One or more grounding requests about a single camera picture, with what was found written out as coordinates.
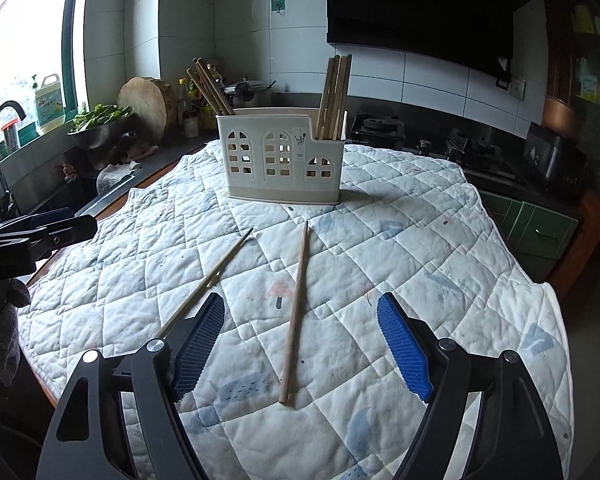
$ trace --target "wooden cutting board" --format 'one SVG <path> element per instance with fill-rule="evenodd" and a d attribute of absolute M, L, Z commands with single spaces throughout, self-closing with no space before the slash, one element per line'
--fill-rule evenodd
<path fill-rule="evenodd" d="M 117 105 L 130 106 L 142 125 L 142 137 L 159 144 L 177 124 L 177 100 L 173 88 L 161 79 L 134 77 L 117 96 Z"/>

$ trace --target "green leafy vegetable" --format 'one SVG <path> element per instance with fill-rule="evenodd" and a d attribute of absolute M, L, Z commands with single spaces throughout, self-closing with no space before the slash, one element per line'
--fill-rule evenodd
<path fill-rule="evenodd" d="M 124 119 L 133 113 L 130 106 L 118 108 L 116 105 L 97 104 L 93 110 L 85 114 L 78 114 L 73 119 L 72 132 L 83 132 L 118 119 Z"/>

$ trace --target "cabinet handle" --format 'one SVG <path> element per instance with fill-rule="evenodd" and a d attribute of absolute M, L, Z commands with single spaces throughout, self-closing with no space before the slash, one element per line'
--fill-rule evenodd
<path fill-rule="evenodd" d="M 554 235 L 546 235 L 546 234 L 544 234 L 544 233 L 541 233 L 541 232 L 539 232 L 539 231 L 538 231 L 538 229 L 536 229 L 536 234 L 537 234 L 538 236 L 541 236 L 541 237 L 543 237 L 543 238 L 551 238 L 551 240 L 557 240 L 557 239 L 558 239 L 558 237 L 557 237 L 557 236 L 554 236 Z"/>

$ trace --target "bundle of chopsticks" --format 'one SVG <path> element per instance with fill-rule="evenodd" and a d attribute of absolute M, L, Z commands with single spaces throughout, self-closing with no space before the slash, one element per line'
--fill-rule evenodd
<path fill-rule="evenodd" d="M 342 140 L 345 105 L 349 93 L 351 55 L 329 59 L 324 90 L 320 101 L 320 113 L 315 129 L 315 138 L 320 140 Z"/>
<path fill-rule="evenodd" d="M 189 77 L 193 80 L 215 113 L 217 115 L 235 115 L 233 108 L 227 101 L 226 95 L 224 95 L 218 83 L 213 79 L 202 58 L 196 57 L 193 59 L 193 63 L 195 64 L 195 71 L 187 68 L 187 74 L 189 74 Z"/>

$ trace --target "silver screw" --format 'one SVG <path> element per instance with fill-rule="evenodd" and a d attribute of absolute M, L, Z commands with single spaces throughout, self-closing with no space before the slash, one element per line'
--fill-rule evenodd
<path fill-rule="evenodd" d="M 82 356 L 82 360 L 85 363 L 92 363 L 96 359 L 97 359 L 97 350 L 88 350 L 88 351 L 84 352 L 84 355 Z"/>
<path fill-rule="evenodd" d="M 512 350 L 505 350 L 504 359 L 509 363 L 517 363 L 518 361 L 520 361 L 520 356 Z"/>
<path fill-rule="evenodd" d="M 159 352 L 163 348 L 164 348 L 164 341 L 162 339 L 151 339 L 146 344 L 146 349 L 149 352 Z"/>
<path fill-rule="evenodd" d="M 453 339 L 449 339 L 448 337 L 443 337 L 440 339 L 438 344 L 440 345 L 440 348 L 446 352 L 455 350 L 458 347 L 458 344 Z"/>

